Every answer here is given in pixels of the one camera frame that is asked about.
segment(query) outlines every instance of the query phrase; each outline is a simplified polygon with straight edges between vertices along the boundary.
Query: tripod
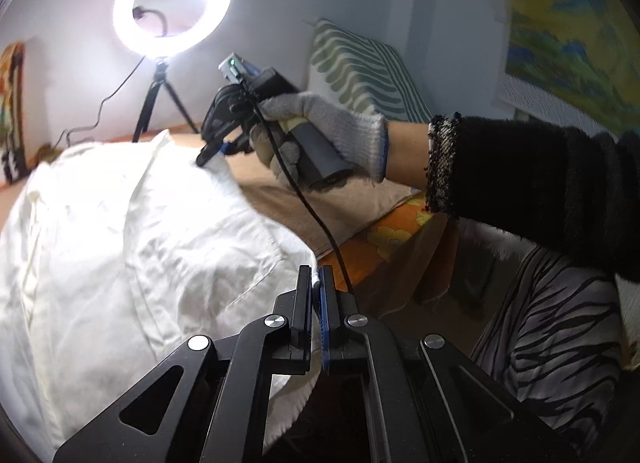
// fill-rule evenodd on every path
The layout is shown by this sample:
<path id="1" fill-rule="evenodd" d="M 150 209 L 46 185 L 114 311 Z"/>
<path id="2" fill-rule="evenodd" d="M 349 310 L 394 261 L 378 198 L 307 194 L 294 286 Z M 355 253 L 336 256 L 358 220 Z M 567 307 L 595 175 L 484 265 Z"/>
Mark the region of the tripod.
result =
<path id="1" fill-rule="evenodd" d="M 154 111 L 154 106 L 156 105 L 156 98 L 158 97 L 158 91 L 160 88 L 164 86 L 169 93 L 169 96 L 174 101 L 174 104 L 178 107 L 180 114 L 186 120 L 186 122 L 191 127 L 191 130 L 196 134 L 199 133 L 198 128 L 193 123 L 193 120 L 187 114 L 187 110 L 182 105 L 180 98 L 178 98 L 178 94 L 175 92 L 174 87 L 169 83 L 166 79 L 166 70 L 169 67 L 167 62 L 164 62 L 162 59 L 159 59 L 156 63 L 156 72 L 154 73 L 154 79 L 149 86 L 149 90 L 146 93 L 145 103 L 142 104 L 142 110 L 140 111 L 140 117 L 138 118 L 138 123 L 136 124 L 136 129 L 133 133 L 133 138 L 131 141 L 133 143 L 137 143 L 140 140 L 140 135 L 143 132 L 149 130 L 149 121 L 151 120 L 151 114 Z"/>

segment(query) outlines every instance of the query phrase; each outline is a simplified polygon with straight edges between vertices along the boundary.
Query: white cloth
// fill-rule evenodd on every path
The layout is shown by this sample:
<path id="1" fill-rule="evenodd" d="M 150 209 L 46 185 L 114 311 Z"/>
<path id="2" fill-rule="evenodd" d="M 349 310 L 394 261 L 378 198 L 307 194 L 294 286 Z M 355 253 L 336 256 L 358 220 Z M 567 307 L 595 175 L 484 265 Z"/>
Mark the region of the white cloth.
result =
<path id="1" fill-rule="evenodd" d="M 222 156 L 167 132 L 43 164 L 0 236 L 0 403 L 45 462 L 193 334 L 237 334 L 316 261 L 244 199 Z M 274 377 L 265 445 L 318 376 Z"/>

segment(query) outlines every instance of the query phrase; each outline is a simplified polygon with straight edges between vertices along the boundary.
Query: striped cushion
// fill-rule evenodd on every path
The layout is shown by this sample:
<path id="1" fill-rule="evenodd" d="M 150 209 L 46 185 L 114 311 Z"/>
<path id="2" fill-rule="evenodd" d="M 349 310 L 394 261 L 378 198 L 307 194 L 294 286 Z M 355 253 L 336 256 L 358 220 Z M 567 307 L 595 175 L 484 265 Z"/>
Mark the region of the striped cushion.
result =
<path id="1" fill-rule="evenodd" d="M 395 49 L 326 19 L 314 29 L 308 89 L 355 112 L 379 112 L 404 122 L 431 120 Z"/>

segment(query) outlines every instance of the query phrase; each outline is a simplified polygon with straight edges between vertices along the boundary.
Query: ring light stand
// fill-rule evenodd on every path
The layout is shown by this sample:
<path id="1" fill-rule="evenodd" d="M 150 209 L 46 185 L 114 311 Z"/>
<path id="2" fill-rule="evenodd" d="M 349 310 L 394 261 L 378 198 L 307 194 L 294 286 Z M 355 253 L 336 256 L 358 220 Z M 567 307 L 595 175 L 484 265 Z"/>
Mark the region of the ring light stand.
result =
<path id="1" fill-rule="evenodd" d="M 156 59 L 156 72 L 146 93 L 140 117 L 133 133 L 133 142 L 140 139 L 142 133 L 148 131 L 151 115 L 161 87 L 165 87 L 180 114 L 193 132 L 199 130 L 189 117 L 184 104 L 180 101 L 174 87 L 166 78 L 167 59 L 181 51 L 185 51 L 205 39 L 216 29 L 225 16 L 231 0 L 206 0 L 205 9 L 199 21 L 191 29 L 180 35 L 167 36 L 166 19 L 158 10 L 146 10 L 140 6 L 134 8 L 135 0 L 116 0 L 113 6 L 113 26 L 120 40 L 132 51 Z M 162 36 L 151 36 L 144 31 L 136 20 L 145 13 L 155 13 L 162 21 Z"/>
<path id="2" fill-rule="evenodd" d="M 178 107 L 178 110 L 180 111 L 182 117 L 191 127 L 191 130 L 196 134 L 200 132 L 195 123 L 193 123 L 193 120 L 191 120 L 191 118 L 189 117 L 187 110 L 182 105 L 182 102 L 180 101 L 178 94 L 175 92 L 174 87 L 166 79 L 166 70 L 168 67 L 169 64 L 163 59 L 158 59 L 158 61 L 156 62 L 156 72 L 154 73 L 154 79 L 149 86 L 149 90 L 146 92 L 145 102 L 142 104 L 142 110 L 140 111 L 140 116 L 138 117 L 138 123 L 136 124 L 135 131 L 133 132 L 133 138 L 131 139 L 133 143 L 137 143 L 140 139 L 140 135 L 149 130 L 151 114 L 154 112 L 156 98 L 158 97 L 158 93 L 162 86 L 166 88 L 167 93 L 169 93 L 169 96 L 174 101 L 175 106 Z"/>

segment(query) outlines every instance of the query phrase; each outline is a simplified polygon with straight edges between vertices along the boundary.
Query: cable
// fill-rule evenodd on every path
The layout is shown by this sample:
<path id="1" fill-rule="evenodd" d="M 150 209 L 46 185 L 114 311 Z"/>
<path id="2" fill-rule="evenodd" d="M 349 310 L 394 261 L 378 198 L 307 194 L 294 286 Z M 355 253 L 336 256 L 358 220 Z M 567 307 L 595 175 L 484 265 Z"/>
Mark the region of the cable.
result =
<path id="1" fill-rule="evenodd" d="M 162 25 L 161 37 L 166 37 L 167 34 L 168 34 L 168 31 L 169 31 L 169 25 L 167 23 L 166 15 L 164 13 L 162 13 L 160 10 L 151 10 L 151 9 L 148 9 L 148 8 L 143 8 L 142 6 L 136 6 L 135 8 L 133 8 L 133 13 L 132 14 L 133 14 L 133 18 L 135 20 L 139 20 L 142 17 L 144 17 L 147 13 L 153 13 L 155 16 L 157 16 L 160 19 L 160 24 Z M 136 64 L 136 66 L 129 73 L 127 78 L 125 78 L 124 81 L 119 85 L 118 89 L 113 91 L 113 93 L 111 93 L 103 101 L 101 101 L 100 108 L 98 109 L 98 117 L 97 117 L 96 122 L 94 123 L 94 125 L 78 126 L 78 127 L 73 127 L 73 128 L 70 128 L 70 129 L 63 130 L 62 133 L 60 133 L 60 137 L 58 138 L 58 141 L 51 148 L 55 149 L 57 146 L 59 146 L 60 142 L 62 141 L 62 138 L 64 138 L 65 135 L 66 135 L 66 146 L 71 147 L 71 135 L 72 134 L 75 134 L 76 132 L 89 131 L 89 130 L 93 130 L 94 128 L 96 128 L 100 124 L 100 117 L 102 115 L 102 106 L 104 105 L 104 103 L 107 100 L 110 100 L 111 98 L 113 98 L 116 95 L 116 93 L 118 91 L 120 91 L 120 89 L 122 89 L 124 84 L 127 83 L 127 81 L 132 77 L 133 73 L 135 73 L 136 70 L 140 67 L 140 64 L 142 64 L 144 59 L 145 59 L 145 57 L 142 57 L 140 59 L 140 62 L 138 62 L 138 64 Z"/>
<path id="2" fill-rule="evenodd" d="M 118 86 L 118 88 L 113 91 L 113 93 L 111 93 L 109 96 L 107 96 L 105 99 L 103 99 L 100 102 L 100 108 L 98 109 L 98 116 L 95 120 L 94 125 L 87 125 L 87 126 L 78 126 L 78 127 L 73 127 L 70 129 L 65 129 L 62 131 L 62 133 L 60 134 L 60 137 L 58 138 L 58 141 L 56 142 L 56 144 L 52 147 L 52 148 L 56 148 L 59 144 L 60 141 L 62 141 L 63 136 L 65 136 L 66 134 L 66 146 L 71 147 L 71 135 L 75 134 L 76 132 L 85 132 L 85 131 L 89 131 L 89 130 L 93 130 L 94 128 L 96 128 L 98 125 L 100 125 L 100 118 L 102 116 L 102 106 L 104 105 L 104 103 L 107 100 L 111 100 L 111 98 L 113 98 L 118 91 L 120 91 L 122 89 L 122 87 L 124 86 L 124 84 L 127 83 L 127 81 L 129 81 L 129 79 L 133 76 L 133 73 L 135 73 L 137 71 L 137 69 L 140 67 L 140 64 L 142 64 L 142 62 L 144 61 L 146 57 L 142 57 L 140 59 L 140 61 L 136 64 L 136 66 L 131 70 L 131 72 L 129 73 L 129 75 L 127 75 L 127 78 L 125 78 L 122 83 Z"/>
<path id="3" fill-rule="evenodd" d="M 275 153 L 276 158 L 278 158 L 278 163 L 280 163 L 280 166 L 282 167 L 282 171 L 284 172 L 284 175 L 287 177 L 287 181 L 289 182 L 289 185 L 291 185 L 291 188 L 296 193 L 296 196 L 298 196 L 300 201 L 302 201 L 302 204 L 305 205 L 305 208 L 311 214 L 311 217 L 313 217 L 316 220 L 316 223 L 318 223 L 318 225 L 320 226 L 320 228 L 322 228 L 322 231 L 324 232 L 324 235 L 326 235 L 326 238 L 329 239 L 329 244 L 331 245 L 332 249 L 334 249 L 335 256 L 338 259 L 338 265 L 340 265 L 340 271 L 342 272 L 342 276 L 344 277 L 344 282 L 347 285 L 347 291 L 349 293 L 353 293 L 353 286 L 351 286 L 351 279 L 349 279 L 349 274 L 347 273 L 347 267 L 344 265 L 344 259 L 342 258 L 342 254 L 340 253 L 340 248 L 338 247 L 338 244 L 335 242 L 334 236 L 331 235 L 331 232 L 329 231 L 329 228 L 327 228 L 326 224 L 324 224 L 324 221 L 321 220 L 318 214 L 316 214 L 316 211 L 313 210 L 313 207 L 308 203 L 304 194 L 300 190 L 300 187 L 298 187 L 298 184 L 295 181 L 293 181 L 293 178 L 289 173 L 289 169 L 287 168 L 286 164 L 284 163 L 284 160 L 282 159 L 282 156 L 280 155 L 280 151 L 278 150 L 276 140 L 275 138 L 273 138 L 273 133 L 271 132 L 271 129 L 267 124 L 267 121 L 264 119 L 264 116 L 260 111 L 260 107 L 258 107 L 257 102 L 253 98 L 251 100 L 251 103 L 252 103 L 252 106 L 254 107 L 255 114 L 257 114 L 258 119 L 260 120 L 260 123 L 267 130 L 267 136 L 269 137 L 269 141 L 271 142 L 271 148 L 273 149 L 273 152 Z"/>

